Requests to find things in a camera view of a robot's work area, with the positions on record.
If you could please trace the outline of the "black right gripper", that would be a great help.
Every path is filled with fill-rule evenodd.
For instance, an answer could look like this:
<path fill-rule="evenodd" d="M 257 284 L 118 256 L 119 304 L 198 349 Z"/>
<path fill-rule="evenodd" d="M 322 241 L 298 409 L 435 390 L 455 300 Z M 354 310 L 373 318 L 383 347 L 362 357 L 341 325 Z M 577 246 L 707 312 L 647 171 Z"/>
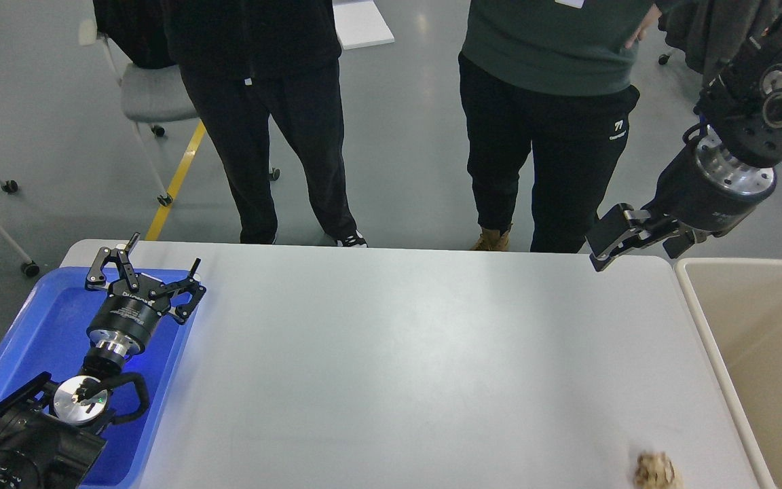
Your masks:
<path fill-rule="evenodd" d="M 601 272 L 617 257 L 662 240 L 665 254 L 677 259 L 735 229 L 777 183 L 775 170 L 742 162 L 717 135 L 695 136 L 662 171 L 643 209 L 615 204 L 586 233 L 593 268 Z M 677 228 L 678 222 L 688 227 Z"/>

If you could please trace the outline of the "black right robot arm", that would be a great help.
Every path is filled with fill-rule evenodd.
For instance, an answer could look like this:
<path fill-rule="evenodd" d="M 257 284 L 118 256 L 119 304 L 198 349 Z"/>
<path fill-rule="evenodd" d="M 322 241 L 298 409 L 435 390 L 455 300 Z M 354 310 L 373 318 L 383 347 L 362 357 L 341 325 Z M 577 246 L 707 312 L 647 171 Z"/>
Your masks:
<path fill-rule="evenodd" d="M 782 161 L 782 12 L 749 37 L 699 93 L 698 124 L 660 174 L 641 209 L 615 204 L 586 233 L 595 270 L 661 242 L 677 259 L 709 236 L 725 236 L 778 183 Z"/>

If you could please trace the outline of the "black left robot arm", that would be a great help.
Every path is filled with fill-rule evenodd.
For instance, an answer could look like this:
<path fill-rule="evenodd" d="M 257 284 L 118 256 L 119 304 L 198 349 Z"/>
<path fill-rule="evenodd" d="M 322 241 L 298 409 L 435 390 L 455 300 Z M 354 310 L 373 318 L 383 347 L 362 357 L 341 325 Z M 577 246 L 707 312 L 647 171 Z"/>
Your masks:
<path fill-rule="evenodd" d="M 189 270 L 137 270 L 138 236 L 41 279 L 0 344 L 0 488 L 128 488 L 191 319 Z"/>

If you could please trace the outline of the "person's open hand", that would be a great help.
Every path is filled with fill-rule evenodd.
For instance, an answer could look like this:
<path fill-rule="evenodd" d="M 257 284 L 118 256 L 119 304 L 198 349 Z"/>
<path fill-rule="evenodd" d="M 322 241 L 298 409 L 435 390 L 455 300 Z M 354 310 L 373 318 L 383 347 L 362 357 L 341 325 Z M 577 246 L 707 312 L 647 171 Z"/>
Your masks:
<path fill-rule="evenodd" d="M 627 42 L 625 43 L 625 49 L 632 49 L 636 43 L 639 43 L 639 41 L 643 40 L 648 34 L 649 28 L 651 28 L 652 25 L 655 24 L 658 19 L 660 19 L 661 15 L 662 12 L 660 8 L 658 8 L 657 4 L 653 3 L 650 6 L 648 12 L 646 12 L 646 15 L 643 16 L 636 30 L 633 31 L 632 36 L 628 38 Z"/>

